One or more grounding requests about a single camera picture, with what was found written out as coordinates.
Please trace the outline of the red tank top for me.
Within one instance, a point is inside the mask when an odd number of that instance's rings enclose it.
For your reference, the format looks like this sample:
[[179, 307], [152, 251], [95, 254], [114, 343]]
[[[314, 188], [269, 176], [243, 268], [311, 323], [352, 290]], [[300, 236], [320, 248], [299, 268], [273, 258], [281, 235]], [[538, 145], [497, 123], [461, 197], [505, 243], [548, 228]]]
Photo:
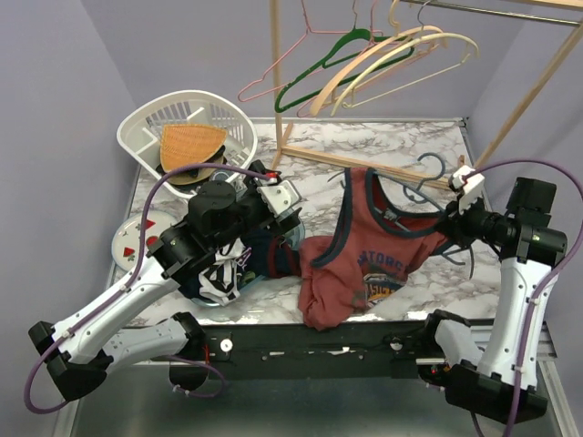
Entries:
[[299, 249], [298, 308], [316, 330], [338, 326], [402, 288], [408, 276], [451, 242], [435, 225], [441, 213], [399, 209], [371, 168], [347, 168], [335, 230]]

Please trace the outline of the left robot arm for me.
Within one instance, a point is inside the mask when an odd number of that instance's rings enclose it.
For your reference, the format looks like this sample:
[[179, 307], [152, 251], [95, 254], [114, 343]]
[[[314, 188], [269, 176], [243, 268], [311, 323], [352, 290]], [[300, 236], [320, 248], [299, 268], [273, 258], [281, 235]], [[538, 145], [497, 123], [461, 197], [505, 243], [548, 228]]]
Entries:
[[189, 200], [188, 212], [138, 254], [125, 277], [98, 298], [55, 324], [39, 321], [28, 336], [65, 401], [99, 387], [120, 367], [164, 356], [203, 357], [206, 335], [189, 312], [158, 325], [128, 329], [150, 304], [196, 279], [220, 251], [255, 229], [283, 235], [300, 224], [301, 195], [289, 180], [246, 178], [238, 194], [226, 181], [205, 183]]

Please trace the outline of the blue plastic hanger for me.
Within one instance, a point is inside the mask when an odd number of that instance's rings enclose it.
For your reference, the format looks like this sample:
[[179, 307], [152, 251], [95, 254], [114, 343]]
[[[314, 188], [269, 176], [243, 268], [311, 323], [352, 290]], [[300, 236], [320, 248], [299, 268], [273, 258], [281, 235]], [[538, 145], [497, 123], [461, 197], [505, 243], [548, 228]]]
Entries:
[[[435, 158], [440, 164], [439, 171], [436, 175], [426, 175], [423, 173], [413, 172], [410, 170], [402, 170], [399, 168], [390, 168], [384, 165], [373, 166], [375, 168], [376, 173], [383, 177], [392, 180], [395, 183], [398, 183], [403, 188], [403, 194], [406, 198], [413, 201], [416, 204], [424, 204], [430, 203], [435, 208], [440, 211], [444, 209], [432, 198], [426, 195], [422, 189], [424, 185], [428, 185], [430, 187], [447, 190], [449, 189], [447, 185], [447, 179], [445, 179], [445, 170], [446, 170], [446, 163], [445, 160], [435, 152], [425, 152], [424, 154], [420, 155], [417, 158], [417, 161], [423, 161], [425, 158]], [[365, 167], [369, 166], [371, 163], [363, 161], [361, 159], [356, 158], [347, 158], [347, 157], [339, 157], [336, 158], [337, 163], [335, 165], [339, 165], [345, 168], [354, 168], [354, 167]], [[412, 191], [417, 197], [421, 198], [422, 200], [418, 200], [414, 197], [413, 194], [409, 193], [407, 190]], [[465, 263], [463, 261], [458, 261], [451, 258], [451, 255], [456, 253], [460, 253], [463, 251], [469, 252], [469, 279], [472, 279], [475, 272], [475, 253], [473, 248], [470, 246], [469, 249], [457, 249], [451, 250], [449, 252], [445, 252], [441, 254], [443, 259], [448, 260], [450, 263], [456, 266], [464, 266]]]

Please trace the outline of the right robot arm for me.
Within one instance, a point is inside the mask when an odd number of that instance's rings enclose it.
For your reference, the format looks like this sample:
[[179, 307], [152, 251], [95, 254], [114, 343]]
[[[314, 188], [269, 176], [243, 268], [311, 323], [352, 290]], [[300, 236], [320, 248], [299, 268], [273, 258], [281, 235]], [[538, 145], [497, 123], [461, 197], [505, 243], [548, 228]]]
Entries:
[[554, 282], [547, 275], [565, 257], [564, 233], [551, 229], [557, 187], [518, 178], [506, 213], [486, 210], [472, 182], [454, 184], [458, 198], [446, 209], [439, 231], [462, 248], [480, 240], [497, 248], [500, 260], [498, 307], [489, 341], [480, 349], [468, 320], [435, 310], [419, 334], [421, 350], [445, 355], [420, 377], [445, 392], [454, 406], [513, 427], [543, 416], [547, 400], [537, 394], [537, 348]]

